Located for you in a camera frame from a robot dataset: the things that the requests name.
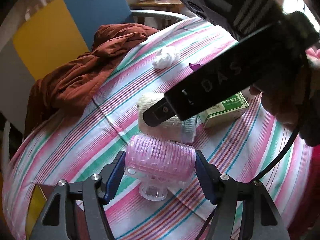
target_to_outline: green and white box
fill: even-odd
[[[233,121],[241,117],[249,108],[241,92],[210,107],[199,114],[204,128],[209,128],[227,121]]]

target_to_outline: window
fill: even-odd
[[[303,12],[308,17],[310,22],[313,24],[316,31],[317,32],[320,31],[319,23],[317,22],[317,20],[315,19],[311,11],[309,10],[308,6],[306,6],[306,4],[303,2],[303,0],[284,0],[283,11],[285,13],[292,13],[295,11]]]

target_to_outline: pink hair roller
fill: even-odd
[[[127,147],[124,173],[142,181],[139,192],[148,200],[159,201],[167,187],[185,188],[195,174],[193,147],[146,135],[134,135]]]

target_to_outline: silver screw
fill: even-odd
[[[98,179],[100,179],[100,175],[99,175],[99,174],[93,174],[93,175],[91,176],[91,179],[92,179],[92,180],[98,180]]]
[[[222,180],[228,180],[229,179],[229,176],[227,174],[221,174],[220,175],[220,179]]]
[[[259,181],[259,180],[255,180],[255,181],[254,181],[254,184],[255,184],[256,186],[258,186],[258,187],[261,187],[261,186],[262,186],[262,182]]]
[[[67,182],[64,179],[58,181],[59,186],[64,186]]]

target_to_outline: striped tablecloth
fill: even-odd
[[[191,73],[189,63],[206,63],[234,43],[228,32],[199,18],[179,22],[131,50],[80,120],[57,112],[40,125],[10,162],[4,182],[4,214],[15,238],[25,238],[35,183],[54,185],[61,178],[82,181],[100,172],[119,150],[126,150],[132,135],[139,133],[135,103],[143,93],[167,91]],[[156,51],[169,45],[181,51],[180,61],[170,69],[154,69]],[[250,109],[236,122],[208,130],[199,124],[193,145],[221,173],[244,182],[266,167],[290,136],[262,108],[259,97],[249,103]],[[298,138],[289,154],[263,178],[287,226],[306,186],[311,152]],[[170,188],[160,202],[142,198],[138,188],[139,181],[124,176],[116,198],[105,207],[117,239],[192,240],[214,208],[204,199],[197,178],[186,189]],[[239,203],[233,238],[239,233],[241,207]]]

